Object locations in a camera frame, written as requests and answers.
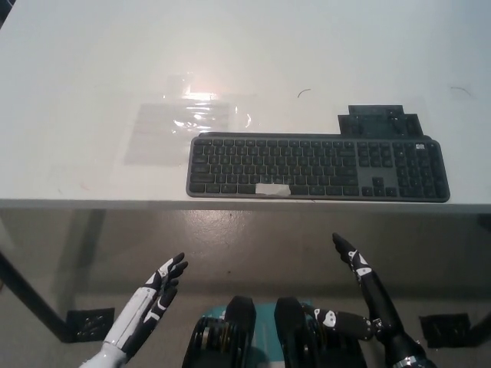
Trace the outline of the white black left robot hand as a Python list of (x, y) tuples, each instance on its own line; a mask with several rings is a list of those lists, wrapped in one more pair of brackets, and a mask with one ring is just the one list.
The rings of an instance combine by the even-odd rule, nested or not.
[(177, 294), (178, 277), (188, 266), (185, 254), (170, 258), (140, 286), (104, 339), (130, 359), (155, 330)]

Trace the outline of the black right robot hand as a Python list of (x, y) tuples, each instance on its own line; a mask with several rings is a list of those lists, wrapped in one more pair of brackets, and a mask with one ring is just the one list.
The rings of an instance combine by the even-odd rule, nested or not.
[(305, 304), (303, 311), (320, 325), (356, 340), (376, 338), (384, 346), (386, 364), (391, 366), (409, 357), (424, 357), (424, 349), (405, 329), (399, 314), (377, 272), (364, 256), (338, 233), (332, 241), (341, 260), (348, 265), (360, 287), (369, 317), (327, 310)]

